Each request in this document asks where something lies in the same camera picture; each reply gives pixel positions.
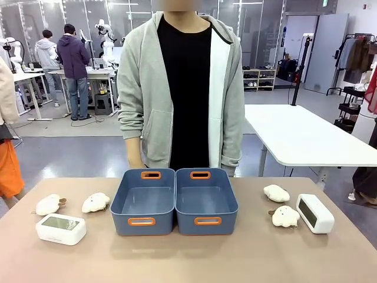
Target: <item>gray hoodie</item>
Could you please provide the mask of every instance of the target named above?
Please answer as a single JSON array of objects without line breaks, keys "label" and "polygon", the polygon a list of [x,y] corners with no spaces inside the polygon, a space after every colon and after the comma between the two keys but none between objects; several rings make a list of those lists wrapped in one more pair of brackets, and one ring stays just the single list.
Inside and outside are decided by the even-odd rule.
[{"label": "gray hoodie", "polygon": [[[153,14],[152,19],[126,36],[117,77],[118,120],[123,138],[143,136],[144,161],[152,168],[169,166],[173,131],[173,102],[157,35],[162,16],[162,12]],[[224,23],[210,16],[201,17],[213,26],[208,120],[210,167],[221,167],[232,176],[241,159],[244,122],[241,45]]]},{"label": "gray hoodie", "polygon": [[43,69],[59,69],[58,63],[50,58],[56,53],[56,48],[57,45],[47,38],[43,38],[35,44],[35,58]]}]

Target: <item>black hair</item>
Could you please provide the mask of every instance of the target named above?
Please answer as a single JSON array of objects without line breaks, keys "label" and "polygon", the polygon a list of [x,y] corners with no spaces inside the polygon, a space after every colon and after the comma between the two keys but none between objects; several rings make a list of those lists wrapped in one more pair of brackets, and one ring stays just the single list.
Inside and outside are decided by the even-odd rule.
[{"label": "black hair", "polygon": [[52,37],[52,32],[49,31],[48,29],[45,29],[44,31],[42,31],[42,35],[44,38],[50,38]]},{"label": "black hair", "polygon": [[76,28],[74,25],[71,25],[71,24],[66,24],[64,26],[64,33],[65,34],[74,34],[76,31]]}]

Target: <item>hood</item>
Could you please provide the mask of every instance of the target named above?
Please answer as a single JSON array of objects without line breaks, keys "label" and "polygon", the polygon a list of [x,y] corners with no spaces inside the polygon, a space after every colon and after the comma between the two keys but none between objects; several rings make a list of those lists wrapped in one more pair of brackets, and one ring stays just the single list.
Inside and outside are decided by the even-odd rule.
[{"label": "hood", "polygon": [[51,42],[50,40],[43,38],[42,40],[39,40],[35,46],[40,49],[50,49],[52,46],[54,46],[55,43]]},{"label": "hood", "polygon": [[67,46],[69,43],[71,43],[73,40],[75,40],[76,38],[72,35],[63,35],[60,39],[59,39],[59,44],[63,45],[63,46]]},{"label": "hood", "polygon": [[[163,12],[156,12],[155,14],[153,14],[152,19],[156,25],[156,28],[158,28],[161,18],[163,17],[163,14],[164,14]],[[213,28],[225,41],[234,43],[234,39],[236,38],[236,36],[235,35],[232,36],[232,34],[234,33],[231,27],[228,27],[223,22],[218,21],[217,19],[208,15],[200,15],[200,17],[205,19],[208,22],[211,22]]]}]

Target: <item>neck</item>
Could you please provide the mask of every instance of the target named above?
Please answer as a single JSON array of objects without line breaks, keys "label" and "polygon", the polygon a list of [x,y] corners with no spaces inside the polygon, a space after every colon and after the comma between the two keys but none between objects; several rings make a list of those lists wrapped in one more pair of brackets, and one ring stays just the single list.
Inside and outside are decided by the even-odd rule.
[{"label": "neck", "polygon": [[209,27],[209,22],[200,18],[196,12],[164,12],[165,20],[182,32],[198,32]]}]

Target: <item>blue plastic basket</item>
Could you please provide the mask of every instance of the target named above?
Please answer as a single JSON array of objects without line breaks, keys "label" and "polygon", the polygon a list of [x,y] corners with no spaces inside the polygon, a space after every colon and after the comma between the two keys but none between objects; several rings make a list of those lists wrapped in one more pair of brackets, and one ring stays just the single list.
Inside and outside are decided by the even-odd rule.
[{"label": "blue plastic basket", "polygon": [[169,234],[173,230],[174,171],[126,171],[110,211],[121,236]]},{"label": "blue plastic basket", "polygon": [[226,235],[234,231],[238,203],[226,171],[180,169],[176,172],[179,232],[185,235]]}]

